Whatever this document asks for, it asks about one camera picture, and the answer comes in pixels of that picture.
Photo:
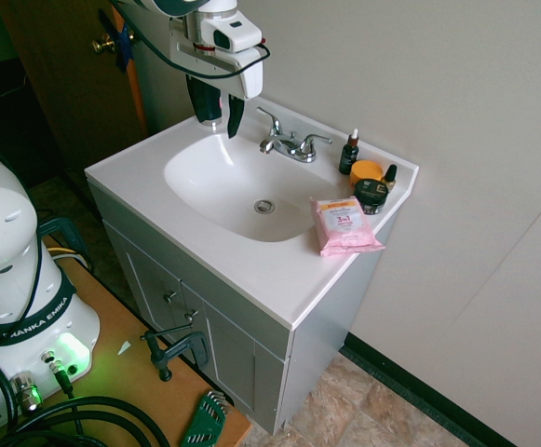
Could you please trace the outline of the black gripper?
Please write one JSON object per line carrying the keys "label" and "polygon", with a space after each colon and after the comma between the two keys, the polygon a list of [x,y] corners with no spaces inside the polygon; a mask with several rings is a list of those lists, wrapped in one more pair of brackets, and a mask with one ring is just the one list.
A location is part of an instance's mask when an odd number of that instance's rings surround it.
{"label": "black gripper", "polygon": [[[192,100],[198,122],[210,131],[218,131],[220,125],[223,123],[221,91],[189,74],[185,77],[188,93]],[[229,94],[228,104],[229,120],[227,124],[227,135],[229,139],[232,139],[237,135],[244,114],[245,101]]]}

